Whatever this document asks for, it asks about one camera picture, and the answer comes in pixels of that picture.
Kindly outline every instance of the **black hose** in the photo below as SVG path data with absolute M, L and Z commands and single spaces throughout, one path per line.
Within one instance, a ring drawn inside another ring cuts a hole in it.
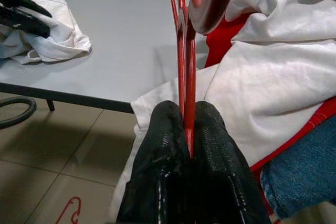
M 5 119 L 0 121 L 0 129 L 4 129 L 10 126 L 13 126 L 15 124 L 18 124 L 20 122 L 23 122 L 24 120 L 28 119 L 32 114 L 34 114 L 36 110 L 36 102 L 32 98 L 28 97 L 12 97 L 4 100 L 0 100 L 0 108 L 6 105 L 14 104 L 14 103 L 25 103 L 28 104 L 29 107 L 27 110 L 20 115 L 10 118 L 10 119 Z

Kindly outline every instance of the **denim fabric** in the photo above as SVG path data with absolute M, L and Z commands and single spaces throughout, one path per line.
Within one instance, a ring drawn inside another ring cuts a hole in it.
M 279 218 L 336 199 L 336 116 L 265 165 L 261 186 Z

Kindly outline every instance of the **crumpled white cloth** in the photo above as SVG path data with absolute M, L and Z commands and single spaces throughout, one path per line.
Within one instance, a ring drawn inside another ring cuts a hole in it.
M 52 18 L 33 10 L 19 9 L 37 17 L 50 27 L 48 38 L 0 25 L 0 58 L 12 58 L 21 64 L 68 60 L 89 52 L 91 43 L 79 29 L 64 0 L 32 0 L 52 14 Z
M 253 14 L 211 82 L 203 83 L 206 69 L 197 73 L 205 94 L 197 98 L 216 106 L 252 166 L 336 95 L 336 1 L 231 0 L 225 18 L 241 13 Z M 141 129 L 160 101 L 177 103 L 175 87 L 166 83 L 132 102 Z

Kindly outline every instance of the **white cloth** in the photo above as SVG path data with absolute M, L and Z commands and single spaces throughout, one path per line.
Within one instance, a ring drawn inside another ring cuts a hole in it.
M 50 27 L 48 38 L 0 25 L 0 58 L 12 58 L 22 64 L 68 60 L 89 52 L 89 38 L 80 31 L 64 0 L 32 0 L 52 14 L 52 18 L 33 10 L 19 9 L 37 17 Z
M 196 74 L 196 100 L 216 106 L 250 166 L 288 141 L 336 95 L 336 2 L 230 0 L 225 18 L 251 12 L 220 64 Z M 140 128 L 136 146 L 153 108 L 164 100 L 178 103 L 176 80 L 132 102 Z M 128 165 L 123 174 L 130 173 Z

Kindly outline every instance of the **red hanger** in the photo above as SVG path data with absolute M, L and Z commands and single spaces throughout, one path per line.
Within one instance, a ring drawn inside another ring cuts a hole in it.
M 196 33 L 212 32 L 224 17 L 229 0 L 171 0 L 177 35 L 178 98 L 190 157 L 194 153 Z

